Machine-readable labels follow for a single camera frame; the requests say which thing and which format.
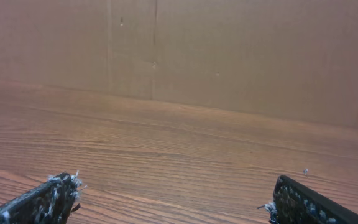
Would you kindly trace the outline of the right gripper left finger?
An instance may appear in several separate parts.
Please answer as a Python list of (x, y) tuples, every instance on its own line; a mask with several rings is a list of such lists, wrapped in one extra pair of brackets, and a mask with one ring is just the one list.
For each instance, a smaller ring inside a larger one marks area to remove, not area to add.
[(78, 175), (62, 172), (0, 206), (0, 224), (66, 224), (80, 196)]

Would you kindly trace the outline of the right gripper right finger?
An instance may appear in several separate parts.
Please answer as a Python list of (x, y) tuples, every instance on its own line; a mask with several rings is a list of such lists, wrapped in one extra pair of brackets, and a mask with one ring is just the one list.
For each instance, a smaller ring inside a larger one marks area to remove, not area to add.
[(273, 201), (266, 203), (271, 224), (358, 224), (358, 214), (281, 175), (273, 190)]

